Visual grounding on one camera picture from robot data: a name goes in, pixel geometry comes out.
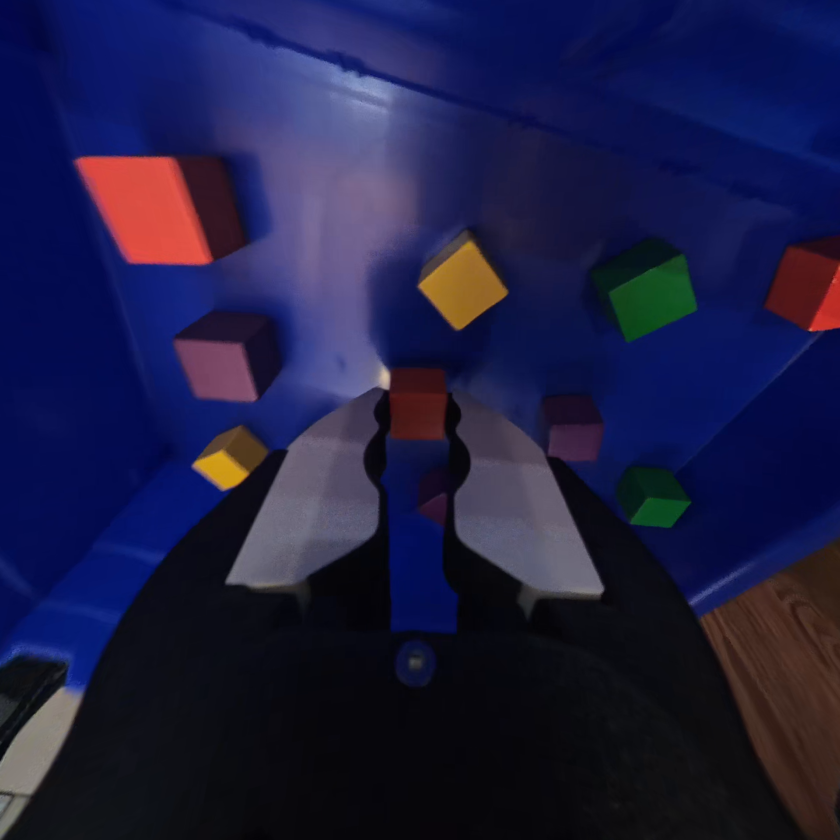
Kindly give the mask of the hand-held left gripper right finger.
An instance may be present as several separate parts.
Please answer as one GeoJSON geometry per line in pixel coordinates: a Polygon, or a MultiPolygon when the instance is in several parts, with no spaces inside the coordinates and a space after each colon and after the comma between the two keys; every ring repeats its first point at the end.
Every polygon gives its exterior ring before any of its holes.
{"type": "Polygon", "coordinates": [[[452,392],[455,536],[535,598],[599,600],[604,593],[541,447],[467,392],[452,392]]]}

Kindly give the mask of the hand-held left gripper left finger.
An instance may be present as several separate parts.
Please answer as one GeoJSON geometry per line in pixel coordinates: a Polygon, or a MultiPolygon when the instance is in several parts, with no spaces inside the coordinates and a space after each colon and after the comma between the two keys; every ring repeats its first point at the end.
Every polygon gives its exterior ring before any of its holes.
{"type": "Polygon", "coordinates": [[[227,585],[290,589],[363,547],[383,512],[386,392],[345,402],[288,447],[227,585]]]}

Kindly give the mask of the purple wooden cube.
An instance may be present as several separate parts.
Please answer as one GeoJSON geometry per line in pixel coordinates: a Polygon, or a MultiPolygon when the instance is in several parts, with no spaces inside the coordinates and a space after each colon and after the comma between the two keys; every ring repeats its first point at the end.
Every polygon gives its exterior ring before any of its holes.
{"type": "Polygon", "coordinates": [[[257,402],[281,370],[276,324],[265,314],[210,311],[178,332],[173,346],[199,400],[257,402]]]}
{"type": "Polygon", "coordinates": [[[428,471],[419,481],[416,512],[444,528],[448,515],[452,476],[444,466],[428,471]]]}
{"type": "Polygon", "coordinates": [[[548,395],[542,400],[542,418],[547,456],[574,463],[597,460],[605,424],[592,396],[548,395]]]}

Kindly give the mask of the yellow wooden cube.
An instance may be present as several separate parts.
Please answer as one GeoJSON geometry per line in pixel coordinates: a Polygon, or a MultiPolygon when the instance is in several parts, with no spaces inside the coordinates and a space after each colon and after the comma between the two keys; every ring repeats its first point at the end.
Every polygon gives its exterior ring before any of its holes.
{"type": "Polygon", "coordinates": [[[250,477],[269,455],[268,447],[245,425],[216,436],[193,461],[192,469],[221,491],[250,477]]]}
{"type": "Polygon", "coordinates": [[[468,228],[423,266],[417,288],[454,331],[467,328],[509,293],[468,228]]]}

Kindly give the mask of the green wooden cube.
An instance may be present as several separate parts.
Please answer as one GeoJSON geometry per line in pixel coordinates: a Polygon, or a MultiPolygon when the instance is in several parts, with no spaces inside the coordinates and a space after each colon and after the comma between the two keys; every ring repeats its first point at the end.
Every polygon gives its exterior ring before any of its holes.
{"type": "Polygon", "coordinates": [[[661,238],[646,238],[589,271],[606,316],[630,343],[698,310],[687,258],[661,238]]]}
{"type": "Polygon", "coordinates": [[[616,487],[616,500],[635,526],[670,529],[691,505],[691,499],[668,469],[629,466],[616,487]]]}

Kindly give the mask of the red wooden cube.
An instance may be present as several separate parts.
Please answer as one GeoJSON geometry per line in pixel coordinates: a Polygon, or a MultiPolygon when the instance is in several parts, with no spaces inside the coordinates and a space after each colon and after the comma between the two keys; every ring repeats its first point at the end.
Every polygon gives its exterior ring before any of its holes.
{"type": "Polygon", "coordinates": [[[222,158],[85,155],[74,165],[131,265],[207,266],[249,243],[222,158]]]}
{"type": "Polygon", "coordinates": [[[444,370],[393,369],[389,404],[393,439],[438,441],[445,438],[448,390],[444,370]]]}
{"type": "Polygon", "coordinates": [[[839,236],[787,245],[764,309],[808,332],[839,328],[839,236]]]}

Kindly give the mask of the blue plastic bin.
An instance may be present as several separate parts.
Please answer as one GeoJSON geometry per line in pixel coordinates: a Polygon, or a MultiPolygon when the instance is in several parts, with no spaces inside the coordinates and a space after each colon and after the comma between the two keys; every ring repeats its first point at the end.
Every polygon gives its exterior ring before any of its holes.
{"type": "Polygon", "coordinates": [[[838,536],[838,330],[763,307],[838,232],[838,2],[2,2],[2,661],[85,686],[153,567],[224,497],[244,424],[286,448],[397,366],[540,437],[551,393],[692,504],[639,528],[698,614],[838,536]],[[212,155],[246,247],[131,265],[74,165],[212,155]],[[454,331],[419,292],[470,229],[508,296],[454,331]],[[627,343],[589,271],[646,238],[698,310],[627,343]],[[173,339],[276,324],[250,403],[196,399],[173,339]]]}

